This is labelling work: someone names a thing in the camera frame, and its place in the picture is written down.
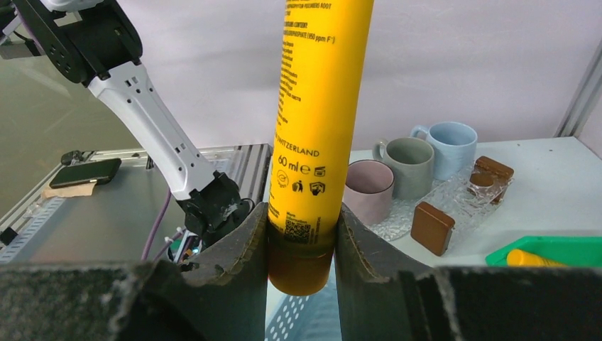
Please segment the light blue plastic basket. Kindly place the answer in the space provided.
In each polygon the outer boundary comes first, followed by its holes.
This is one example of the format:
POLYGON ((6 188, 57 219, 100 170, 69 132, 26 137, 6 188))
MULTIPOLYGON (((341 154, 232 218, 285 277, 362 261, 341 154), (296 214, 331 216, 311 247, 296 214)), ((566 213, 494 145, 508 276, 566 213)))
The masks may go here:
POLYGON ((311 296, 290 296, 268 283, 265 340, 341 340, 335 265, 311 296))

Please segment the green bin with toothpaste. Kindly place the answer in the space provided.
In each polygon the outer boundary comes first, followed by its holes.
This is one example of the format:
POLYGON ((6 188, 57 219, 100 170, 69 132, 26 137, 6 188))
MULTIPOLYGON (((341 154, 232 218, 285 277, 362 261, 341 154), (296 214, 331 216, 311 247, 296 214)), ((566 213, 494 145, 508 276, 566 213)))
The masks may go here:
POLYGON ((507 255, 514 249, 534 254, 567 266, 601 268, 601 237, 526 236, 485 257, 489 266, 507 266, 507 255))

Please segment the pink ceramic mug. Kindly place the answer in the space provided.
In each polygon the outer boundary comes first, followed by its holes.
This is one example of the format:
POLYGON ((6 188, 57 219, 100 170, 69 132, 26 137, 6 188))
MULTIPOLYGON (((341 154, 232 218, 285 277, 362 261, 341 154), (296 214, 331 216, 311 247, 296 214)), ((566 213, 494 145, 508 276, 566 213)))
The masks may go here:
POLYGON ((366 226, 383 222, 390 214, 395 176, 386 164, 360 160, 349 164, 343 203, 366 226))

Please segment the light blue ceramic mug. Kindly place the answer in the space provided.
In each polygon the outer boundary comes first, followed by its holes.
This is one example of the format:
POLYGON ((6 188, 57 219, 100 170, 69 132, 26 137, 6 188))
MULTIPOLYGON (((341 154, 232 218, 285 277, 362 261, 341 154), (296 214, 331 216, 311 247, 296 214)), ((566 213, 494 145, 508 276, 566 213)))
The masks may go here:
POLYGON ((474 164, 478 134, 469 125, 447 121, 431 127, 417 125, 411 137, 425 135, 425 141, 434 149, 434 178, 447 180, 474 164))

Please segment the grey ceramic mug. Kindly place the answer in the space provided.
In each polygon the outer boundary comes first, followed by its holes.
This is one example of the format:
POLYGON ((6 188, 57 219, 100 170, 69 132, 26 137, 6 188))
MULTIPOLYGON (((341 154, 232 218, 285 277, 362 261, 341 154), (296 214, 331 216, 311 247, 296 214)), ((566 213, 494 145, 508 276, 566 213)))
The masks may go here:
POLYGON ((415 137, 381 139, 374 144, 372 155, 393 171, 395 199, 420 199, 432 189, 434 149, 426 141, 415 137))

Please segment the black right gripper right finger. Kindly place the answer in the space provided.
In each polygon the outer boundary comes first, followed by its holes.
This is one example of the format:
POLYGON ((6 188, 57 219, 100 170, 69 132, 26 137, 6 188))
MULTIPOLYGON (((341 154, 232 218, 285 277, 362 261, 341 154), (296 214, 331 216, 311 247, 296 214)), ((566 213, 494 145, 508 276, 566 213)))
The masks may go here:
POLYGON ((347 207, 336 225, 343 340, 600 340, 601 270, 430 267, 347 207))

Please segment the glass jar with brown lid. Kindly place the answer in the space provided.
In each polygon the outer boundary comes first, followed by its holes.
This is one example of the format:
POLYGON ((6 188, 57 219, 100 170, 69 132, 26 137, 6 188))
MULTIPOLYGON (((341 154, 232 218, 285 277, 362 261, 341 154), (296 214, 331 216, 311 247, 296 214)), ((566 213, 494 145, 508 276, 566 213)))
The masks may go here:
POLYGON ((415 207, 410 236, 436 256, 442 256, 449 246, 456 221, 428 202, 415 207))

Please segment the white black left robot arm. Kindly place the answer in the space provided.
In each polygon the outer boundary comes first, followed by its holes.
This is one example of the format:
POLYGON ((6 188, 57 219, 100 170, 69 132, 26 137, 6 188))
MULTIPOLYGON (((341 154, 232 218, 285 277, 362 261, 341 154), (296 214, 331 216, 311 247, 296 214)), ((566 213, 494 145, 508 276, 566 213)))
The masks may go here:
POLYGON ((204 248, 246 219, 251 205, 238 185, 201 155, 160 98, 141 60, 141 38, 116 1, 14 5, 55 68, 115 113, 146 150, 204 248))

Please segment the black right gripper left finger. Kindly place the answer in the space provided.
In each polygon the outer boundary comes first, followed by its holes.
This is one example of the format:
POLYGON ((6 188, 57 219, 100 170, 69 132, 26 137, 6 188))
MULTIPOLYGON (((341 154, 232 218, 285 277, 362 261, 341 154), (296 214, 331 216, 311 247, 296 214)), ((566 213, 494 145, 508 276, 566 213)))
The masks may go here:
POLYGON ((2 340, 262 340, 267 205, 200 253, 169 261, 1 267, 2 340))

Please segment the yellow toothpaste tube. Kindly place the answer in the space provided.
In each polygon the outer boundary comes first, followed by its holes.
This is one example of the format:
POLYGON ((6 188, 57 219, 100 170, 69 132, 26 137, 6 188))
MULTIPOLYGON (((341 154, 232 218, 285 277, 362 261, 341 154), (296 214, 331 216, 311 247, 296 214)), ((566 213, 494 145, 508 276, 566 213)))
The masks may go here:
POLYGON ((329 277, 372 1, 287 1, 268 191, 268 278, 310 296, 329 277))
POLYGON ((513 249, 506 256, 508 266, 526 266, 526 267, 562 267, 566 266, 558 261, 544 258, 542 256, 524 251, 522 249, 513 249))

